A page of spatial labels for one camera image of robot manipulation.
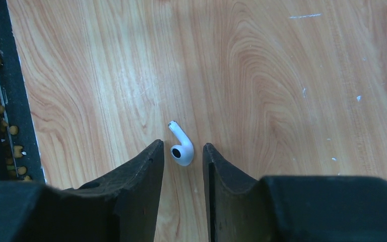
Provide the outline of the white earbud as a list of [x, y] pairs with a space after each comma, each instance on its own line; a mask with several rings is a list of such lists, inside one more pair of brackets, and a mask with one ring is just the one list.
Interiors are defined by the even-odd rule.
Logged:
[[170, 153], [173, 159], [181, 166], [190, 165], [195, 154], [194, 146], [191, 140], [176, 121], [170, 121], [168, 127], [180, 142], [179, 145], [173, 145], [170, 148]]

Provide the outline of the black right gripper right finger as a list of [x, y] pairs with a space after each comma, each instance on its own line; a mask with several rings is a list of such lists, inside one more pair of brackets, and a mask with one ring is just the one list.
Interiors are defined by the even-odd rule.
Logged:
[[203, 147], [209, 241], [387, 241], [387, 181], [373, 176], [254, 179]]

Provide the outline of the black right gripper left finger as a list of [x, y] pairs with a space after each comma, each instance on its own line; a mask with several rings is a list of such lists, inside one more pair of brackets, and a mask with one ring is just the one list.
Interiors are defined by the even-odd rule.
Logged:
[[0, 181], [0, 241], [153, 241], [164, 143], [77, 189]]

